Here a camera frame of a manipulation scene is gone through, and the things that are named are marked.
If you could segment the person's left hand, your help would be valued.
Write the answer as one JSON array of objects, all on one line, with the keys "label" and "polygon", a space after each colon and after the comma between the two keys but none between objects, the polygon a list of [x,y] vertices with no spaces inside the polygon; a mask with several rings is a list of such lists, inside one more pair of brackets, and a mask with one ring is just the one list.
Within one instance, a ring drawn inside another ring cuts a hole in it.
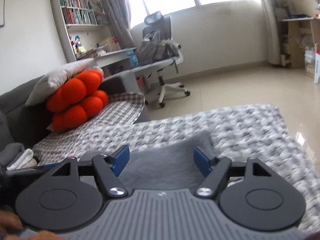
[{"label": "person's left hand", "polygon": [[16,233],[23,229],[20,218],[16,214],[9,211],[1,210],[0,223],[2,238],[10,233]]}]

